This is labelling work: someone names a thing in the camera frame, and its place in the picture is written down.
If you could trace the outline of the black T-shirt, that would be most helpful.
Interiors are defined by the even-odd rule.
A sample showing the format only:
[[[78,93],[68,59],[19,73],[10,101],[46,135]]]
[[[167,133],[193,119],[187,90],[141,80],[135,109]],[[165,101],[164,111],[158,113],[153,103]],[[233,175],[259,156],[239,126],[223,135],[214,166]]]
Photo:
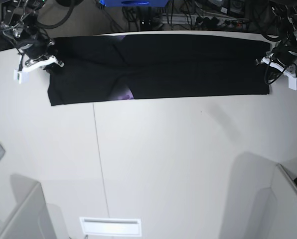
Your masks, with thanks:
[[[267,95],[263,41],[211,35],[59,37],[52,106],[127,99]]]

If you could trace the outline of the blue box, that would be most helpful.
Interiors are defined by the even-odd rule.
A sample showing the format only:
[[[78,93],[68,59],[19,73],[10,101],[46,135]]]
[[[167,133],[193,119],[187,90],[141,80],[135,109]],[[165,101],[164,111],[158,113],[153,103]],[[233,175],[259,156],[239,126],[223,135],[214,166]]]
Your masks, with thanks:
[[[107,7],[165,7],[168,0],[99,0]]]

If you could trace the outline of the white power strip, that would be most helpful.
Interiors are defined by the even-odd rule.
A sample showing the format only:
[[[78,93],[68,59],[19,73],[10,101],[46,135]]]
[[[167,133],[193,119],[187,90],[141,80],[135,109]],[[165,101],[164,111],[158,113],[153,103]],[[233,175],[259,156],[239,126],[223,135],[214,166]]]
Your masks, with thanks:
[[[197,15],[197,14],[162,14],[158,17],[158,20],[162,24],[172,25],[201,25],[203,22],[217,23],[218,26],[242,26],[248,23],[250,20],[247,18],[234,18],[222,15]]]

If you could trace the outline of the white partition panel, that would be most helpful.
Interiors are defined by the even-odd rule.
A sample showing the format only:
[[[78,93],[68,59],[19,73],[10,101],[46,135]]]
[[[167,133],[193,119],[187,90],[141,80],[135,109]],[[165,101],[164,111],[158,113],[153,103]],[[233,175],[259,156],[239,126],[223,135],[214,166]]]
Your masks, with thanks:
[[[33,183],[7,219],[0,223],[0,239],[57,238],[42,186]]]

